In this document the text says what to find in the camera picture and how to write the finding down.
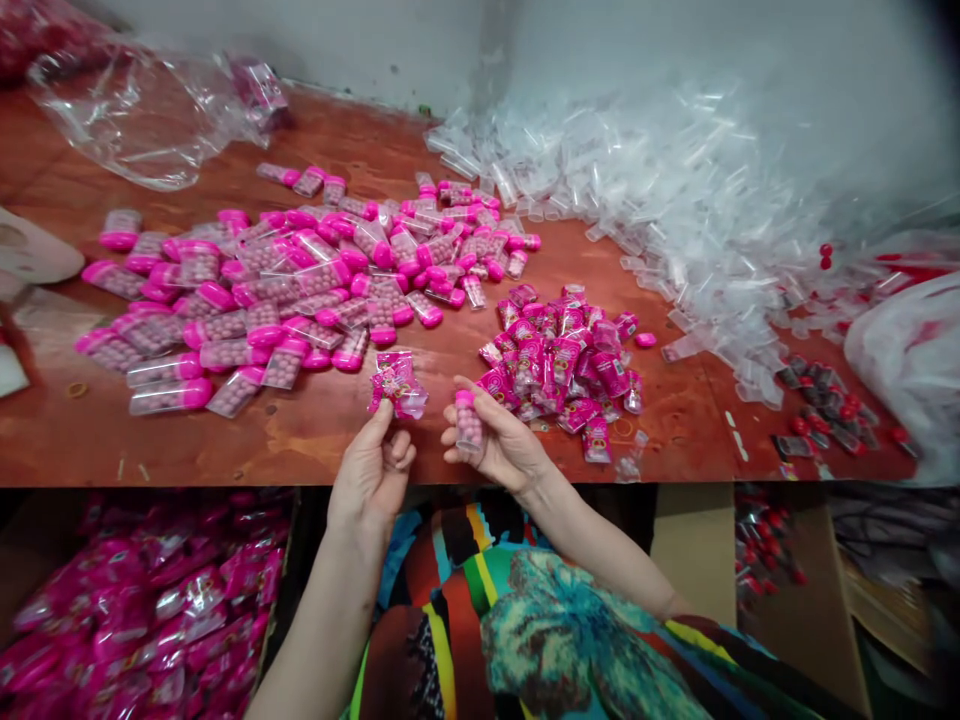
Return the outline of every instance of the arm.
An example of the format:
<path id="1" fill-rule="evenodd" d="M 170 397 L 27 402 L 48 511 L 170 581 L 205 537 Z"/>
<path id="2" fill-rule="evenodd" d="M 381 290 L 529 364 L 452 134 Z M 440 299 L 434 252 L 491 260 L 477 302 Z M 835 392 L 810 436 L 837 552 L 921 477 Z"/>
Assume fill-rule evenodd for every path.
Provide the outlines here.
<path id="1" fill-rule="evenodd" d="M 415 456 L 409 433 L 383 443 L 392 416 L 383 402 L 344 453 L 310 580 L 248 720 L 336 718 L 350 702 Z"/>
<path id="2" fill-rule="evenodd" d="M 466 378 L 457 387 L 474 394 L 474 409 L 485 424 L 479 453 L 451 448 L 447 462 L 465 462 L 509 490 L 560 553 L 587 570 L 605 587 L 636 603 L 659 620 L 690 612 L 650 557 L 583 501 L 557 469 L 533 432 Z M 444 411 L 456 423 L 453 406 Z M 455 427 L 441 438 L 454 445 Z"/>

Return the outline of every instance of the plastic wrapping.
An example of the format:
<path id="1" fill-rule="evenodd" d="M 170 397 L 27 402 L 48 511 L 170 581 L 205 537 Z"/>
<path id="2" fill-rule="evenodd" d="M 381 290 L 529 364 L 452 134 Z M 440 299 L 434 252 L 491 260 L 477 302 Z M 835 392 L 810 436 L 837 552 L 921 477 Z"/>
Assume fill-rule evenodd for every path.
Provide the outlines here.
<path id="1" fill-rule="evenodd" d="M 844 354 L 920 448 L 908 484 L 954 485 L 960 470 L 960 273 L 879 304 L 850 328 Z"/>
<path id="2" fill-rule="evenodd" d="M 33 97 L 71 146 L 151 190 L 193 185 L 234 140 L 266 148 L 286 113 L 276 77 L 257 61 L 148 37 L 91 40 L 37 58 Z"/>

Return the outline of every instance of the hand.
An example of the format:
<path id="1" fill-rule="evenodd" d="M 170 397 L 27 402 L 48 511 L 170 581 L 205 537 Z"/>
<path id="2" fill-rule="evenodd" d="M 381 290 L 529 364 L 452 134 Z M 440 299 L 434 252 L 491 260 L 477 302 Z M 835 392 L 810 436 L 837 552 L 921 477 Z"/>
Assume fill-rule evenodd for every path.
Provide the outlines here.
<path id="1" fill-rule="evenodd" d="M 393 403 L 382 400 L 343 454 L 327 509 L 329 526 L 386 529 L 389 538 L 417 456 L 406 430 L 384 441 L 392 419 Z"/>
<path id="2" fill-rule="evenodd" d="M 484 422 L 483 447 L 470 453 L 453 447 L 457 442 L 457 410 L 447 406 L 443 417 L 454 427 L 440 437 L 447 447 L 443 459 L 448 463 L 467 463 L 502 485 L 514 495 L 523 495 L 550 469 L 553 463 L 533 431 L 517 420 L 509 410 L 472 382 L 459 375 L 453 379 L 458 390 L 475 396 L 474 409 Z"/>

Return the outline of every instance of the left hand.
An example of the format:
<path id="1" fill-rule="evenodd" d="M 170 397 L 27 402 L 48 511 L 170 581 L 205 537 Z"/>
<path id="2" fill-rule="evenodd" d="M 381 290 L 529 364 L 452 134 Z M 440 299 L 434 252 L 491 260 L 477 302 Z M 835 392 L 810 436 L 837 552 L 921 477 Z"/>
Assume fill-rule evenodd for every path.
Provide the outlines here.
<path id="1" fill-rule="evenodd" d="M 344 453 L 327 509 L 331 528 L 386 530 L 389 539 L 417 455 L 406 430 L 385 441 L 392 419 L 393 403 L 381 401 Z"/>

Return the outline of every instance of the wooden tabletop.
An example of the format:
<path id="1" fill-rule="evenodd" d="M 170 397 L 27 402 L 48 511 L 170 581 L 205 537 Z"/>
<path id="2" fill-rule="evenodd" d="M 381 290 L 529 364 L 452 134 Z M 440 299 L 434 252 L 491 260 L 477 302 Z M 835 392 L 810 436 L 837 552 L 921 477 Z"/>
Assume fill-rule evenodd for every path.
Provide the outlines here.
<path id="1" fill-rule="evenodd" d="M 146 229 L 177 233 L 214 219 L 218 210 L 239 207 L 252 216 L 297 206 L 299 197 L 260 180 L 264 160 L 302 168 L 317 164 L 349 181 L 352 196 L 381 200 L 413 197 L 414 172 L 450 178 L 422 140 L 418 119 L 293 93 L 297 128 L 276 134 L 268 151 L 235 143 L 202 169 L 200 181 L 175 193 L 158 193 L 114 175 L 70 149 L 25 93 L 8 92 L 0 103 L 0 204 L 75 245 L 88 258 L 109 257 L 97 242 L 106 213 L 133 207 Z M 640 290 L 619 268 L 620 253 L 609 241 L 591 244 L 576 221 L 527 223 L 543 238 L 531 255 L 524 282 L 547 297 L 567 282 L 582 282 L 593 304 L 634 312 L 641 329 L 661 344 L 682 335 L 667 320 L 670 307 L 659 295 Z M 506 297 L 511 283 L 485 283 L 488 299 Z M 366 421 L 374 354 L 357 375 L 335 370 L 302 373 L 293 391 L 265 388 L 236 420 L 209 412 L 132 418 L 123 378 L 73 351 L 75 340 L 124 310 L 118 298 L 79 279 L 27 291 L 4 307 L 3 321 L 33 385 L 0 399 L 0 486 L 173 486 L 296 485 L 333 482 L 340 457 Z M 479 482 L 471 470 L 446 466 L 439 436 L 443 407 L 452 399 L 451 378 L 485 370 L 477 349 L 499 332 L 490 309 L 447 312 L 443 324 L 418 324 L 399 331 L 398 349 L 415 354 L 417 375 L 430 393 L 423 419 L 403 423 L 419 449 L 414 481 L 423 484 Z M 802 343 L 784 338 L 810 358 L 830 362 L 865 403 L 889 415 L 863 389 L 843 360 L 842 349 L 816 337 Z M 647 407 L 611 428 L 615 452 L 629 447 L 638 429 L 650 437 L 643 480 L 699 482 L 784 479 L 785 469 L 770 441 L 787 434 L 801 406 L 787 392 L 784 411 L 744 404 L 734 394 L 732 373 L 701 353 L 672 365 L 658 349 L 634 352 L 631 366 L 645 383 Z M 86 383 L 79 399 L 67 397 L 71 383 Z M 611 482 L 611 468 L 587 465 L 579 437 L 552 423 L 540 435 L 551 457 L 574 482 Z M 797 462 L 800 479 L 822 477 L 893 480 L 911 477 L 914 466 L 889 443 L 881 451 L 851 458 L 839 448 L 823 456 L 821 468 Z"/>

